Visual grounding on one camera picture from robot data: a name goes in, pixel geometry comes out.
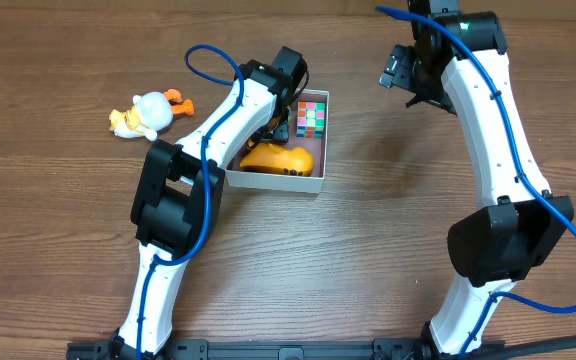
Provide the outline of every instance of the rubik's cube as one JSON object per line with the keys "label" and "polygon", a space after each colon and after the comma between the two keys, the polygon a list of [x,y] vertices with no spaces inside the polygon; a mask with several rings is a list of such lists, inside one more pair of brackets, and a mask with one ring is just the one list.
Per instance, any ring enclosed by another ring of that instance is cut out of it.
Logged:
{"label": "rubik's cube", "polygon": [[300,101],[297,111],[297,137],[321,139],[326,126],[326,104]]}

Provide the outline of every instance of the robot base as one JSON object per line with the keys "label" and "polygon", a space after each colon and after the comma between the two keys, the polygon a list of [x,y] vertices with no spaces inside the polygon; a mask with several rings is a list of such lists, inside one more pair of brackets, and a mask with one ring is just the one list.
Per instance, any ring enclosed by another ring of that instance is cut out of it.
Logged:
{"label": "robot base", "polygon": [[[486,343],[477,353],[503,349],[503,342]],[[431,350],[418,338],[377,338],[373,341],[230,342],[170,340],[157,356],[144,360],[420,360],[431,359]],[[68,344],[66,360],[134,360],[135,349],[123,344],[115,332],[110,340],[93,344]]]}

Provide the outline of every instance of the open box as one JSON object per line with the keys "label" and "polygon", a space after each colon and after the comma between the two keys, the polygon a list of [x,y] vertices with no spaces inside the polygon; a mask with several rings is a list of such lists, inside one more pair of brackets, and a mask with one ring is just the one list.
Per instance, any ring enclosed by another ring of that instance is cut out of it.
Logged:
{"label": "open box", "polygon": [[242,171],[239,163],[248,154],[246,145],[242,146],[237,155],[226,167],[226,179],[228,185],[234,187],[245,187],[253,189],[283,190],[307,193],[319,193],[324,183],[326,173],[326,148],[328,145],[328,129],[330,126],[330,96],[328,91],[305,89],[299,98],[292,103],[291,109],[297,111],[297,103],[300,101],[312,101],[326,104],[326,125],[321,139],[310,139],[297,137],[297,121],[290,124],[290,140],[284,145],[286,149],[303,147],[312,154],[315,159],[315,166],[310,176],[290,176],[275,175],[256,172]]}

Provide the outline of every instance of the wood grain surface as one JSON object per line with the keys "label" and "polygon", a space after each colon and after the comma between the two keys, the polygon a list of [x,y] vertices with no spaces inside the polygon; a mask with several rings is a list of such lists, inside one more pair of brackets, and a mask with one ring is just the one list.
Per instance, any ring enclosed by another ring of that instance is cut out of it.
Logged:
{"label": "wood grain surface", "polygon": [[[193,11],[234,14],[378,16],[375,6],[407,8],[407,0],[0,0],[1,8]],[[505,19],[576,20],[572,0],[459,0],[466,12],[494,11]]]}
{"label": "wood grain surface", "polygon": [[[576,210],[576,22],[504,28],[533,154]],[[186,69],[197,43],[239,62],[270,62],[282,45],[302,52],[309,88],[331,94],[330,143],[318,196],[225,188],[216,233],[186,272],[174,336],[416,336],[439,310],[453,276],[446,234],[474,211],[474,184],[457,118],[405,109],[410,94],[378,84],[394,44],[412,43],[408,24],[0,10],[0,359],[63,359],[68,342],[107,338],[125,319],[138,263],[129,212],[150,144],[113,136],[108,114],[133,94],[176,87],[197,112],[162,138],[195,129],[229,91]],[[192,61],[232,76],[212,54]],[[576,303],[576,240],[566,234],[516,292]],[[576,315],[504,300],[486,338],[572,334]]]}

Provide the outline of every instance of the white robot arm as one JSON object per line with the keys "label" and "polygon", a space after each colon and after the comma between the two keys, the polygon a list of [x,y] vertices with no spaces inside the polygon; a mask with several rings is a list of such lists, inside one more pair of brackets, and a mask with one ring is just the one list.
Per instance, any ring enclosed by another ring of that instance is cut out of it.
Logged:
{"label": "white robot arm", "polygon": [[[567,197],[552,198],[532,156],[512,95],[507,46],[493,13],[464,15],[454,0],[411,1],[410,10],[432,18],[465,42],[503,94],[524,176],[568,218]],[[415,94],[407,106],[425,101],[459,117],[472,163],[477,212],[448,233],[455,274],[439,313],[426,324],[422,341],[432,358],[478,349],[494,302],[477,334],[471,334],[491,293],[509,292],[533,266],[543,263],[564,232],[517,178],[504,123],[474,64],[442,34],[413,22],[414,47],[396,46],[380,83]]]}
{"label": "white robot arm", "polygon": [[[282,48],[271,65],[251,60],[240,66],[244,73],[242,104],[212,134],[206,149],[212,194],[211,226],[217,220],[224,169],[255,134],[261,136],[278,126],[287,116],[287,108],[306,71],[301,54]],[[141,346],[144,354],[156,355],[172,332],[172,311],[187,261],[154,269],[146,293],[143,318],[142,289],[153,257],[174,260],[184,255],[197,240],[203,224],[204,174],[200,171],[203,136],[213,124],[235,105],[240,80],[235,80],[224,102],[197,130],[171,145],[158,141],[151,147],[133,204],[131,220],[137,224],[140,265],[130,311],[118,336],[122,350],[134,353],[139,321],[142,322]],[[183,180],[193,185],[189,196],[165,186],[165,179]]]}

